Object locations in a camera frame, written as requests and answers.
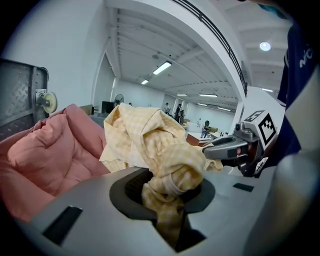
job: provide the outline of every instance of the diamond plate metal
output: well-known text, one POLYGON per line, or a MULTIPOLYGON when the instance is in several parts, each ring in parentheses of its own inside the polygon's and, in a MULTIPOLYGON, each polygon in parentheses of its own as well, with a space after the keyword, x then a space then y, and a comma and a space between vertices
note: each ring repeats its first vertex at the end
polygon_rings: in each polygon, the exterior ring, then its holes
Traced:
POLYGON ((48 117, 34 99, 35 90, 47 89, 47 82, 44 68, 0 59, 0 141, 48 117), (28 110, 33 114, 21 117, 28 110), (12 121, 15 115, 20 118, 12 121))

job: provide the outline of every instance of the fluorescent light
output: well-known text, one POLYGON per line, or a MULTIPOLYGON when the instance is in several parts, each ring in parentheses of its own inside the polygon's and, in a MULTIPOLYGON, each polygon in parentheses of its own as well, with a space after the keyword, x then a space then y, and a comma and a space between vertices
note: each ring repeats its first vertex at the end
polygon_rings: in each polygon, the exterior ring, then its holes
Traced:
POLYGON ((163 63, 160 67, 158 67, 155 71, 153 71, 153 73, 155 75, 158 75, 160 72, 164 71, 165 69, 169 68, 172 65, 171 62, 166 61, 165 63, 163 63))
POLYGON ((226 108, 222 108, 222 107, 218 107, 218 109, 220 109, 220 110, 226 110, 226 111, 231 111, 230 109, 226 109, 226 108))
POLYGON ((218 97, 215 94, 199 94, 199 96, 203 96, 203 97, 218 97))
POLYGON ((270 92, 270 93, 273 92, 273 90, 269 90, 269 89, 265 89, 265 88, 261 88, 261 89, 264 90, 264 91, 270 92))
POLYGON ((260 49, 262 51, 267 52, 267 51, 269 51, 271 49, 271 46, 270 46, 270 44, 268 42, 262 42, 262 43, 260 43, 260 49))

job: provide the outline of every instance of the yellow gingham fabric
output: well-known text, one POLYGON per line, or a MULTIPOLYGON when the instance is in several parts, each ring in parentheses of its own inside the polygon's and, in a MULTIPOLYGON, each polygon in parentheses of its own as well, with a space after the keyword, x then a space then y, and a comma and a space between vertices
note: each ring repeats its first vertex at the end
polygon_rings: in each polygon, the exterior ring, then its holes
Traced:
POLYGON ((182 222, 179 195, 196 188, 209 163, 201 148, 186 142, 186 131, 159 108, 117 106, 104 120, 106 147, 100 161, 116 172, 141 158, 153 178, 142 189, 143 205, 157 213, 157 231, 175 246, 182 222))

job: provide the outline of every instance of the pink comforter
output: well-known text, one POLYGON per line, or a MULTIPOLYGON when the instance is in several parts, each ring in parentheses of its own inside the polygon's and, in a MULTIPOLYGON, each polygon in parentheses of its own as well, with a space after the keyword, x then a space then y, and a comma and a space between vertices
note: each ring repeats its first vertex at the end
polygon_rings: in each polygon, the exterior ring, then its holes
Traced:
POLYGON ((99 161, 105 145, 104 129, 74 104, 0 142, 0 193, 9 212, 29 221, 74 185, 108 174, 99 161))

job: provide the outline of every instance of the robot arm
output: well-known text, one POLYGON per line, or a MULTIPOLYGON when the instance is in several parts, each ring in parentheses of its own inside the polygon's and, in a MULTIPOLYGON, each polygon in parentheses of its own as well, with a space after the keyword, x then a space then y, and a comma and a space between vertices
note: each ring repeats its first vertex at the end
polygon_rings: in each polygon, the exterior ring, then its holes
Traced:
POLYGON ((271 115, 259 110, 237 123, 231 136, 213 140, 213 146, 204 148, 202 152, 207 159, 235 160, 244 176, 253 176, 257 163, 276 137, 277 130, 271 115), (254 148, 253 155, 248 154, 249 147, 254 148))

